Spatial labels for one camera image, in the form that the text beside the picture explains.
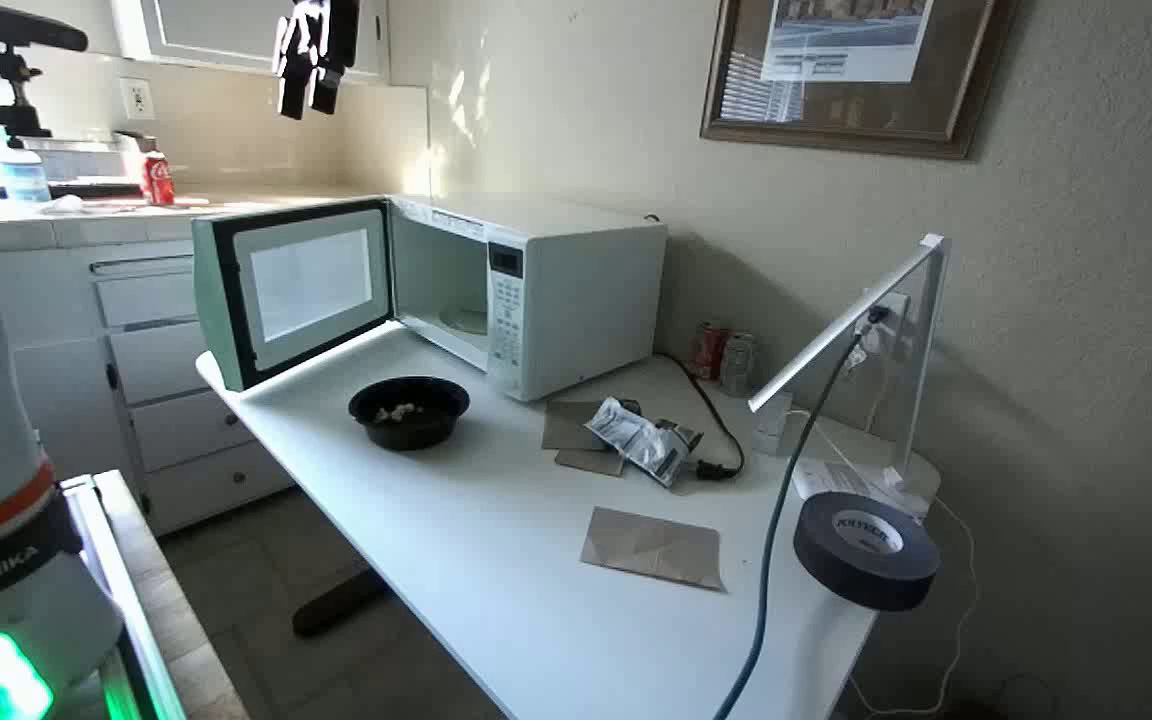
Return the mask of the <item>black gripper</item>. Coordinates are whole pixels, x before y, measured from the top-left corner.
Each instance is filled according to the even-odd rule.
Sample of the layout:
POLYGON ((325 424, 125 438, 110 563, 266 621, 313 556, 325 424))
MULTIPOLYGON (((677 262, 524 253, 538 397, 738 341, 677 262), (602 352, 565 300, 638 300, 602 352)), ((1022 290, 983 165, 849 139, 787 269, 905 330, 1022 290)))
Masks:
POLYGON ((358 62, 362 0, 292 0, 276 19, 276 111, 303 118, 335 111, 346 72, 358 62))

